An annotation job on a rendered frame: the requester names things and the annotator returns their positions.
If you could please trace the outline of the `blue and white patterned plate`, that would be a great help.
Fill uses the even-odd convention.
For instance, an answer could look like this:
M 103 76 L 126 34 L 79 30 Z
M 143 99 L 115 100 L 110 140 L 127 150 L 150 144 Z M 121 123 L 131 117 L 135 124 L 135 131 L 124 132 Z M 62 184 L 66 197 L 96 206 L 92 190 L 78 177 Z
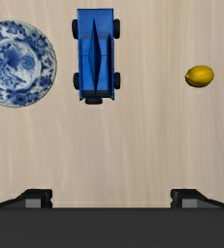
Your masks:
M 48 37 L 18 20 L 0 21 L 0 106 L 22 108 L 42 100 L 56 76 Z

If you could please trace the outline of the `blue toy car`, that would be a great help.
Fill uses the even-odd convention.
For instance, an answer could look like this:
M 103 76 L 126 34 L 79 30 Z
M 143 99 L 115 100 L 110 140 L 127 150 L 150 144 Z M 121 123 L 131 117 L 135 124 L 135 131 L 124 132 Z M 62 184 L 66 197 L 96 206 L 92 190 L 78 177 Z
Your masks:
M 77 9 L 72 21 L 73 37 L 78 41 L 79 71 L 73 75 L 80 100 L 101 105 L 114 99 L 121 76 L 114 70 L 114 40 L 120 38 L 120 20 L 113 9 Z

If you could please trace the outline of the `yellow lemon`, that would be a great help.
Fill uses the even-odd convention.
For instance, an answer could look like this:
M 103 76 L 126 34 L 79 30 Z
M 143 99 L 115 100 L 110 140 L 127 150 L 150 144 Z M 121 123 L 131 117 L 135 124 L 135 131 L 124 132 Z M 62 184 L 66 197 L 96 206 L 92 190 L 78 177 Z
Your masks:
M 209 66 L 199 65 L 189 69 L 184 78 L 189 85 L 201 88 L 213 81 L 214 72 Z

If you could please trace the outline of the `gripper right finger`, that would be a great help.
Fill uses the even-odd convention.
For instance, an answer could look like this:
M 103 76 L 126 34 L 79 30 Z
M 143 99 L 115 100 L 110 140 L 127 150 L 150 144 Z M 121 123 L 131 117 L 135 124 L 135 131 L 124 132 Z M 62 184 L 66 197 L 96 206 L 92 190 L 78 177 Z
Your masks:
M 196 189 L 172 189 L 171 208 L 224 208 L 224 202 L 208 199 Z

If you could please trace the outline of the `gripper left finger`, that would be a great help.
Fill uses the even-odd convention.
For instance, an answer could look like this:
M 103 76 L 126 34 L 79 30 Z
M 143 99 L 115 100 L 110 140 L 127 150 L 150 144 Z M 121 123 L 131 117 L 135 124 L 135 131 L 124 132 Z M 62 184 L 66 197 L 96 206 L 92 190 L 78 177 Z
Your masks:
M 0 208 L 52 208 L 51 189 L 27 189 L 15 199 L 0 202 Z

